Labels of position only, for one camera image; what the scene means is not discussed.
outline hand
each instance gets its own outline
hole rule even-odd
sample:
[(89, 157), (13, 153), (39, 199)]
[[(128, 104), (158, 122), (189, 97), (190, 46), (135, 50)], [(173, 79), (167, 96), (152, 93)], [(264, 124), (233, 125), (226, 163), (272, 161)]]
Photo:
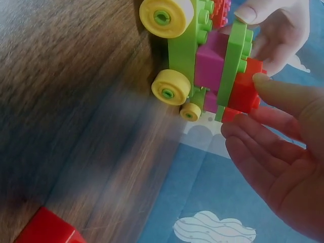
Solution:
[(269, 76), (281, 71), (309, 37), (309, 0), (248, 0), (235, 15), (260, 26), (251, 57), (264, 61)]
[[(324, 242), (324, 90), (255, 74), (269, 105), (223, 124), (234, 164), (269, 207), (296, 231)], [(307, 145), (303, 149), (272, 127)]]

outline yellow wheel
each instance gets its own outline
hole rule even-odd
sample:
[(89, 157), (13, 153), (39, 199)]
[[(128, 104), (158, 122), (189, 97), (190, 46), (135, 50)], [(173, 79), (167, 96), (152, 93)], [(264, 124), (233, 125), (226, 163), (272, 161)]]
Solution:
[(201, 115), (201, 109), (196, 104), (186, 103), (183, 105), (180, 115), (189, 122), (195, 122)]
[(191, 85), (185, 75), (175, 70), (162, 70), (152, 83), (152, 92), (160, 101), (169, 105), (186, 102)]
[(162, 38), (182, 35), (193, 14), (190, 0), (144, 0), (140, 7), (140, 19), (145, 28)]

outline wood grain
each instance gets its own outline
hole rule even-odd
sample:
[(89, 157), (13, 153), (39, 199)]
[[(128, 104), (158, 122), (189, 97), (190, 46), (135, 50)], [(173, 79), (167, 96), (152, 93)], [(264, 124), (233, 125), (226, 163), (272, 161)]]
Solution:
[(40, 205), (89, 242), (136, 242), (176, 151), (150, 94), (165, 42), (134, 0), (0, 0), (0, 242)]

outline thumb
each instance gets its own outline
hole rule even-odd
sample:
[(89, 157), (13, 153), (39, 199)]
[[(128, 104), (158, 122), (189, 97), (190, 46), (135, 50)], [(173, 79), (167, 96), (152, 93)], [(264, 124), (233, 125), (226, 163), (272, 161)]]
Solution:
[(235, 15), (246, 24), (259, 24), (274, 11), (287, 7), (294, 0), (247, 0), (236, 11)]
[(255, 74), (253, 81), (264, 102), (296, 119), (324, 106), (324, 91), (321, 88), (274, 81), (263, 73)]

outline green building block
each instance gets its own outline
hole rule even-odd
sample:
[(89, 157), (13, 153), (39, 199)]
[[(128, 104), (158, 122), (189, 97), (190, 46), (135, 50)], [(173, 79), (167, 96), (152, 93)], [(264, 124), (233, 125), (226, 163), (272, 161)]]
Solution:
[(177, 38), (168, 39), (169, 69), (176, 70), (189, 79), (191, 83), (189, 97), (194, 94), (196, 52), (199, 45), (207, 42), (208, 32), (213, 27), (210, 14), (214, 11), (213, 0), (191, 0), (191, 3), (194, 16), (186, 31)]
[(193, 96), (190, 98), (190, 102), (196, 104), (202, 111), (204, 110), (205, 95), (207, 88), (194, 87), (195, 91)]
[(219, 105), (218, 108), (217, 108), (216, 115), (215, 115), (215, 120), (221, 123), (224, 112), (225, 112), (225, 107)]
[(227, 107), (238, 72), (245, 72), (247, 58), (251, 54), (253, 31), (247, 25), (235, 20), (229, 36), (217, 104)]

